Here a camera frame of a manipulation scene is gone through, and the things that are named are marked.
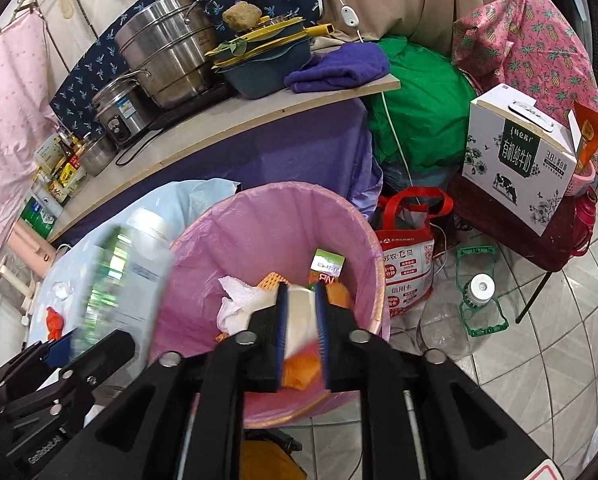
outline sponge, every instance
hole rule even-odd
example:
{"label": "sponge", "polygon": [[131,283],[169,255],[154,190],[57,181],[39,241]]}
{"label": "sponge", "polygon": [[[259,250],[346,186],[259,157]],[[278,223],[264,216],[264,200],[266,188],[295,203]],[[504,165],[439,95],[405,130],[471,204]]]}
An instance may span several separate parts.
{"label": "sponge", "polygon": [[235,32],[241,32],[257,25],[261,9],[248,2],[237,2],[221,15],[223,20]]}
{"label": "sponge", "polygon": [[275,286],[280,282],[290,285],[290,282],[283,276],[277,274],[276,272],[271,272],[268,276],[261,280],[257,286],[259,288],[263,288],[264,290],[275,290]]}

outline wooden shelf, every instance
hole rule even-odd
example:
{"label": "wooden shelf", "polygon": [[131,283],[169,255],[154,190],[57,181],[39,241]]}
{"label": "wooden shelf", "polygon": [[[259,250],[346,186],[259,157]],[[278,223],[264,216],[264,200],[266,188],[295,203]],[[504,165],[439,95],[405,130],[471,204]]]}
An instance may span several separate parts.
{"label": "wooden shelf", "polygon": [[294,94],[285,89],[254,101],[235,97],[221,102],[151,140],[127,166],[119,168],[111,163],[98,176],[91,178],[64,208],[49,240],[54,241],[87,214],[137,182],[215,142],[284,116],[355,97],[396,90],[399,86],[399,80],[388,74],[351,90]]}

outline white bottle cap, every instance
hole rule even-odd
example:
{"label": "white bottle cap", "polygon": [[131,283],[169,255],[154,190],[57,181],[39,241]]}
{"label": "white bottle cap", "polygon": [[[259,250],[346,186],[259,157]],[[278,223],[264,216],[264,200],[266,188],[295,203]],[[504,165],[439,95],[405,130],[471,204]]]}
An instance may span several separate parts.
{"label": "white bottle cap", "polygon": [[474,304],[485,305],[495,295],[495,282],[487,274],[477,274],[470,280],[468,298]]}
{"label": "white bottle cap", "polygon": [[143,207],[135,209],[128,218],[127,224],[147,235],[162,240],[170,245],[170,225],[157,213]]}

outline pink garbage bag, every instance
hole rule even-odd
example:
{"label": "pink garbage bag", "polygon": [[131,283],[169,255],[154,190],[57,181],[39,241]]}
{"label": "pink garbage bag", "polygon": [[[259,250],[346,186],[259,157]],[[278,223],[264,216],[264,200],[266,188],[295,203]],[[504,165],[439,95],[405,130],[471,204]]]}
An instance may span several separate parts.
{"label": "pink garbage bag", "polygon": [[[269,272],[307,285],[317,248],[345,256],[341,274],[360,327],[390,336],[383,315],[383,253],[375,232],[344,198],[320,186],[281,182],[227,198],[206,211],[173,244],[175,264],[153,337],[151,360],[165,351],[184,356],[216,346],[217,313],[225,293],[218,278],[257,285]],[[318,415],[354,394],[330,394],[322,379],[304,391],[248,394],[246,428],[266,428]]]}

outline purple towel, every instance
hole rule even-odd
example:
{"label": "purple towel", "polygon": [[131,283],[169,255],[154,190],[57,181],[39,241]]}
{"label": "purple towel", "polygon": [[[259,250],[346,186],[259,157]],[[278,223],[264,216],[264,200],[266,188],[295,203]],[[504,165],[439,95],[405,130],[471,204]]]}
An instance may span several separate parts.
{"label": "purple towel", "polygon": [[339,49],[313,56],[284,83],[293,92],[325,92],[357,88],[390,72],[390,62],[374,43],[344,43]]}

